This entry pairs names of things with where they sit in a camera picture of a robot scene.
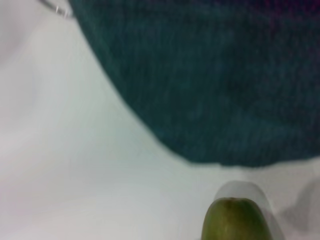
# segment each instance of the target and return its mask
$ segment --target white background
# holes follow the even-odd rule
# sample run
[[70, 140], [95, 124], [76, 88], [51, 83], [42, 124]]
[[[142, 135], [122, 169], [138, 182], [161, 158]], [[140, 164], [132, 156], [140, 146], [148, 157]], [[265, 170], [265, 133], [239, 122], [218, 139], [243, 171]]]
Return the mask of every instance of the white background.
[[320, 239], [319, 160], [187, 164], [122, 102], [75, 20], [0, 0], [0, 239], [197, 240], [232, 180], [264, 191], [288, 240]]

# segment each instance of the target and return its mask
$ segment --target green sweater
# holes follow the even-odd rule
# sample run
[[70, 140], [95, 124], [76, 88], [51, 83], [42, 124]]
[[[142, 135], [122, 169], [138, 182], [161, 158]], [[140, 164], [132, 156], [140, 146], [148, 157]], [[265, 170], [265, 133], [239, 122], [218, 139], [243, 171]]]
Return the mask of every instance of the green sweater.
[[71, 0], [114, 86], [192, 163], [320, 153], [320, 18], [191, 0]]

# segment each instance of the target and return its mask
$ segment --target green fabric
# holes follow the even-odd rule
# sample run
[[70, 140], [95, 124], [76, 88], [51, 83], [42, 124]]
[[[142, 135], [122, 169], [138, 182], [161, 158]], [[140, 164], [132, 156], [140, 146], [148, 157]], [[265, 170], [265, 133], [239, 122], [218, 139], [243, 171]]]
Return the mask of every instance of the green fabric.
[[125, 102], [188, 161], [258, 167], [319, 154], [319, 19], [181, 0], [70, 3]]

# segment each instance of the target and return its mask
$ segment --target green fruit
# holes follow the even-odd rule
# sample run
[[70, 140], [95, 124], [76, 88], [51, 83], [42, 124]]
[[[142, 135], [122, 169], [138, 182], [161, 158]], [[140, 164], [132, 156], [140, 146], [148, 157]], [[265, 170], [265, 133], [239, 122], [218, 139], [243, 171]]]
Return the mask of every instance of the green fruit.
[[206, 213], [201, 240], [272, 240], [272, 237], [254, 201], [220, 198]]

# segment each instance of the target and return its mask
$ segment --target dark green cloth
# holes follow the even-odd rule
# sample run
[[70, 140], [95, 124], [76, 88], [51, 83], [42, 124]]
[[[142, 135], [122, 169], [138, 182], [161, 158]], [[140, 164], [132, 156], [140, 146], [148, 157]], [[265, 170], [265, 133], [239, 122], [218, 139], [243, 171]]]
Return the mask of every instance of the dark green cloth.
[[195, 0], [70, 3], [125, 102], [188, 161], [258, 167], [320, 153], [319, 18]]

